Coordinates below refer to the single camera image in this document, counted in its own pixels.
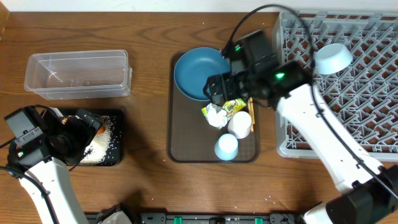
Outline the orange carrot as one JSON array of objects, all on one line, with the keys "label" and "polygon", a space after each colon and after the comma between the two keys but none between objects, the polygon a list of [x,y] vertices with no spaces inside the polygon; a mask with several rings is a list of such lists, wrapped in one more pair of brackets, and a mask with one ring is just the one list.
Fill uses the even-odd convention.
[{"label": "orange carrot", "polygon": [[97,130],[96,135],[103,134],[106,131],[105,125],[102,125],[99,130]]}]

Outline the brown serving tray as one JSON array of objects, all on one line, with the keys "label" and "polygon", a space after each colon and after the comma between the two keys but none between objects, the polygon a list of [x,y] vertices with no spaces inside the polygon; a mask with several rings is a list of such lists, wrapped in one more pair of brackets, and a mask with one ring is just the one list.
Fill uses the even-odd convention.
[{"label": "brown serving tray", "polygon": [[228,133],[208,124],[201,109],[208,105],[185,96],[174,82],[174,68],[184,51],[170,59],[166,151],[178,163],[226,164],[215,154],[215,144]]}]

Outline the clear plastic bin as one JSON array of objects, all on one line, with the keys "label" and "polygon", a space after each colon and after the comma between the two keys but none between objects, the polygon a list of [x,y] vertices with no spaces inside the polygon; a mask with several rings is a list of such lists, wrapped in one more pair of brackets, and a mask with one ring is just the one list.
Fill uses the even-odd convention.
[{"label": "clear plastic bin", "polygon": [[125,50],[33,54],[24,89],[46,100],[128,96],[132,68]]}]

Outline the white plastic cup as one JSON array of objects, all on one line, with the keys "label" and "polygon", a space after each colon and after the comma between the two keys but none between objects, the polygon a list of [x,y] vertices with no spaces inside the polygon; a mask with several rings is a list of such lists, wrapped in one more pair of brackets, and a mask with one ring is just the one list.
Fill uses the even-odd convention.
[{"label": "white plastic cup", "polygon": [[251,132],[252,118],[248,112],[237,112],[228,123],[228,132],[237,139],[246,138]]}]

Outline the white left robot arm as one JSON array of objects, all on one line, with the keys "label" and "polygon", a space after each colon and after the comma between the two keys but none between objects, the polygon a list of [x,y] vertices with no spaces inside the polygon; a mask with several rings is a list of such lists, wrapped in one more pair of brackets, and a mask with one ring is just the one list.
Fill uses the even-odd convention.
[{"label": "white left robot arm", "polygon": [[68,166],[80,163],[103,120],[84,109],[64,115],[44,105],[19,108],[4,120],[14,138],[3,170],[19,180],[42,223],[87,223]]}]

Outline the dark blue plate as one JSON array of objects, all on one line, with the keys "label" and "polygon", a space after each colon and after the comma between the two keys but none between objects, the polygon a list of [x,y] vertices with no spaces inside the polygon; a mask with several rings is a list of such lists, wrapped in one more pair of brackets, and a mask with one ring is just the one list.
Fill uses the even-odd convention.
[{"label": "dark blue plate", "polygon": [[198,47],[185,52],[174,68],[174,82],[188,98],[210,101],[203,93],[208,77],[231,71],[231,65],[218,49]]}]

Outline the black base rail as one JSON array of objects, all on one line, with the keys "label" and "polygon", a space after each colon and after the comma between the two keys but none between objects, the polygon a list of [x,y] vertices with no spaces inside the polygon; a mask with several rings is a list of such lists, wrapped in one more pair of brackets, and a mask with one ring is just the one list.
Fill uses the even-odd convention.
[{"label": "black base rail", "polygon": [[300,223],[296,215],[273,213],[270,215],[170,215],[140,213],[132,223],[141,224],[294,224]]}]

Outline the black waste tray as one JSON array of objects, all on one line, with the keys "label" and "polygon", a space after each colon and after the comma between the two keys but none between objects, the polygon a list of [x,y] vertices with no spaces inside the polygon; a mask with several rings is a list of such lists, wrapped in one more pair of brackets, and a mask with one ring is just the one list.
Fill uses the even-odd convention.
[{"label": "black waste tray", "polygon": [[68,166],[113,166],[121,160],[122,111],[49,108],[40,115],[49,127],[51,154]]}]

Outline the pile of white rice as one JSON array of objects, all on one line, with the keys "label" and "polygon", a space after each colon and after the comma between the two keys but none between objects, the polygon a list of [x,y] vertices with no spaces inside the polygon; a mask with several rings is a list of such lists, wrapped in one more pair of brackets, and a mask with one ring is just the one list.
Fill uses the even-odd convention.
[{"label": "pile of white rice", "polygon": [[121,155],[121,130],[117,126],[119,117],[102,116],[106,131],[96,135],[86,147],[81,166],[114,166]]}]

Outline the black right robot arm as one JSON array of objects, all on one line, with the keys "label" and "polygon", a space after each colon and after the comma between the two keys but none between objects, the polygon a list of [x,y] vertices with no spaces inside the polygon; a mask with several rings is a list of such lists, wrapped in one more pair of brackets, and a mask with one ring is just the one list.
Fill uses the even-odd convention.
[{"label": "black right robot arm", "polygon": [[305,138],[340,193],[306,211],[299,223],[377,223],[397,210],[397,167],[384,167],[353,139],[312,76],[296,61],[280,64],[263,31],[227,41],[221,54],[229,69],[208,78],[204,94],[213,103],[267,100]]}]

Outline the light blue bowl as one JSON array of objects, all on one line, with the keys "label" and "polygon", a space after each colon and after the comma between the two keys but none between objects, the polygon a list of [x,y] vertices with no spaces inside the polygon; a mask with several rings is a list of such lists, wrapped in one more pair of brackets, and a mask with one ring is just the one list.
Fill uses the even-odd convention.
[{"label": "light blue bowl", "polygon": [[320,75],[342,71],[352,61],[353,55],[344,44],[340,43],[326,45],[315,54],[315,65]]}]

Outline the wooden chopstick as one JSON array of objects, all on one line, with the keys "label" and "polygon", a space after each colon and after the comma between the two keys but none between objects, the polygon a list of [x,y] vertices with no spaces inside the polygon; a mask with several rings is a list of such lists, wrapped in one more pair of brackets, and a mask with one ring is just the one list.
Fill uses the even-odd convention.
[{"label": "wooden chopstick", "polygon": [[251,132],[254,131],[254,124],[255,124],[255,119],[254,119],[254,108],[253,108],[253,103],[252,103],[252,98],[248,99],[248,111],[251,117]]},{"label": "wooden chopstick", "polygon": [[251,97],[249,98],[249,109],[250,109],[252,126],[253,126],[255,124],[255,117],[254,117],[254,104],[253,104],[253,99]]}]

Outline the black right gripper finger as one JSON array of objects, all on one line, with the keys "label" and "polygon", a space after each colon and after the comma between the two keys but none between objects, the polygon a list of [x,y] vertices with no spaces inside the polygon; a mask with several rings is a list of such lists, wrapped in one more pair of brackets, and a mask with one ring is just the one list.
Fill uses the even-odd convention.
[{"label": "black right gripper finger", "polygon": [[226,100],[235,100],[238,98],[246,99],[249,93],[245,84],[246,75],[224,76],[224,96]]},{"label": "black right gripper finger", "polygon": [[213,103],[220,104],[223,100],[223,86],[221,82],[221,75],[214,75],[207,78],[205,86],[203,87],[203,94]]}]

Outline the crumpled white paper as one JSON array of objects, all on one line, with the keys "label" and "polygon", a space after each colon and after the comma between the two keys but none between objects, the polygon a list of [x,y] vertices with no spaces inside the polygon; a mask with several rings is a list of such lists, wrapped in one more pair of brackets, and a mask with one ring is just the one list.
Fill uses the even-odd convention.
[{"label": "crumpled white paper", "polygon": [[228,123],[228,114],[222,107],[210,103],[201,109],[209,125],[221,129]]}]

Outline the light blue plastic cup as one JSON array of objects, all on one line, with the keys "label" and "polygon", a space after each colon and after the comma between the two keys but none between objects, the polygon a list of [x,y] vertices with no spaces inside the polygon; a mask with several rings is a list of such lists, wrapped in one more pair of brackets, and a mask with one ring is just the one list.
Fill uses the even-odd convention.
[{"label": "light blue plastic cup", "polygon": [[238,154],[238,139],[232,134],[222,135],[215,144],[215,154],[223,161],[230,161]]}]

